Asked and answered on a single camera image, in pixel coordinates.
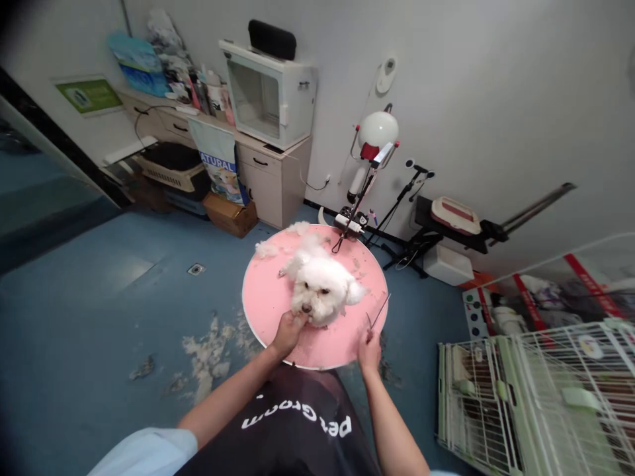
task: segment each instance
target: floor drain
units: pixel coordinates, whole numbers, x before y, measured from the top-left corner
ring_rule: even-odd
[[[191,274],[192,276],[198,276],[203,271],[205,271],[205,266],[199,263],[194,264],[191,268],[187,270],[187,272]]]

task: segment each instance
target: round table top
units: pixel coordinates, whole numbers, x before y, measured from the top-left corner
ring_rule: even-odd
[[[324,243],[330,249],[339,238],[339,230],[326,225],[311,225],[307,233],[318,233],[331,240]],[[292,258],[302,237],[285,230],[273,235],[268,244],[278,247],[275,257],[254,255],[243,279],[243,308],[247,322],[260,343],[267,347],[274,339],[280,316],[291,308],[293,283],[279,270]],[[380,332],[386,322],[388,287],[381,266],[372,253],[359,241],[344,240],[336,255],[331,255],[368,289],[356,305],[346,306],[346,315],[340,315],[327,329],[309,324],[302,329],[298,345],[285,360],[298,367],[327,370],[349,364],[357,359],[360,334],[369,328],[379,312],[373,329]]]

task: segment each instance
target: scissors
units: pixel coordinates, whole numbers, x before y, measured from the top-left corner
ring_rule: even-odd
[[[366,313],[366,318],[368,319],[368,325],[370,326],[368,330],[368,336],[366,337],[367,344],[370,342],[370,339],[372,337],[372,328],[375,327],[375,324],[377,324],[377,319],[379,319],[379,316],[381,316],[382,312],[384,311],[384,308],[386,307],[386,304],[388,303],[388,300],[390,299],[391,295],[392,293],[386,296],[386,300],[382,304],[381,309],[379,309],[379,312],[377,313],[377,317],[375,317],[375,320],[372,322],[372,324],[370,323],[370,316],[368,315],[368,313]]]

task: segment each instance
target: green sign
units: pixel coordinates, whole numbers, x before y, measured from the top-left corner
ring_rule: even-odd
[[[123,109],[121,100],[103,76],[66,78],[55,80],[54,84],[82,116]]]

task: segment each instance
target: person's arm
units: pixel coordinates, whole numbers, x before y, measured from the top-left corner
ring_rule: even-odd
[[[269,374],[291,353],[306,321],[306,315],[295,317],[290,311],[284,313],[271,345],[195,406],[178,428],[190,430],[196,436],[199,449],[205,446],[245,407]]]
[[[429,475],[428,463],[382,383],[378,371],[381,357],[379,333],[363,332],[359,341],[358,361],[366,385],[372,431],[382,472],[384,476]]]

